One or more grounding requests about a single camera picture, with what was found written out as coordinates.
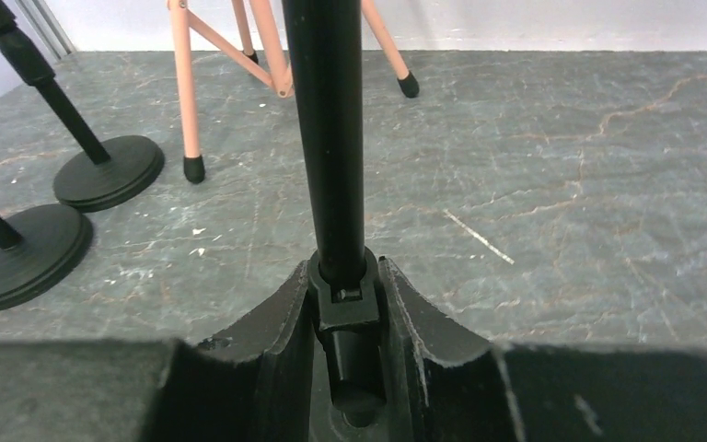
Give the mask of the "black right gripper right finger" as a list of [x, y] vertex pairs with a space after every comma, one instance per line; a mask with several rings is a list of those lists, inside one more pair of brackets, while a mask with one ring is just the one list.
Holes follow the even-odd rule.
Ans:
[[487, 341], [379, 260], [392, 441], [707, 441], [707, 351]]

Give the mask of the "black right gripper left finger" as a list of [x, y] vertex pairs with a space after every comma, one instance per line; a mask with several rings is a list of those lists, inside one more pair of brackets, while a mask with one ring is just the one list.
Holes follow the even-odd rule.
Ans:
[[0, 441], [305, 441], [313, 343], [299, 264], [191, 345], [0, 342]]

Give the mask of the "black microphone desk stand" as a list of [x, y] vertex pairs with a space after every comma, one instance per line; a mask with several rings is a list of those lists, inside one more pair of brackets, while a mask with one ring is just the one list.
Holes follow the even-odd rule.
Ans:
[[59, 203], [84, 213], [98, 212], [134, 198], [157, 179], [165, 164], [158, 144], [142, 135], [99, 140], [57, 84], [48, 61], [2, 1], [0, 53], [25, 84], [41, 94], [83, 150], [55, 175], [52, 189]]

